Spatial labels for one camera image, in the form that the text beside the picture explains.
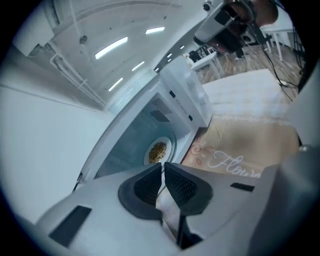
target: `microwave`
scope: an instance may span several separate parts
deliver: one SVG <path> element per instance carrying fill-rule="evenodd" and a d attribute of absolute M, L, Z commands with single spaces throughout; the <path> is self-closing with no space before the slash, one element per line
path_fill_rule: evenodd
<path fill-rule="evenodd" d="M 182 56 L 130 84 L 108 110 L 115 118 L 87 158 L 80 185 L 145 165 L 148 149 L 159 138 L 170 144 L 165 161 L 180 163 L 213 115 L 208 95 Z"/>

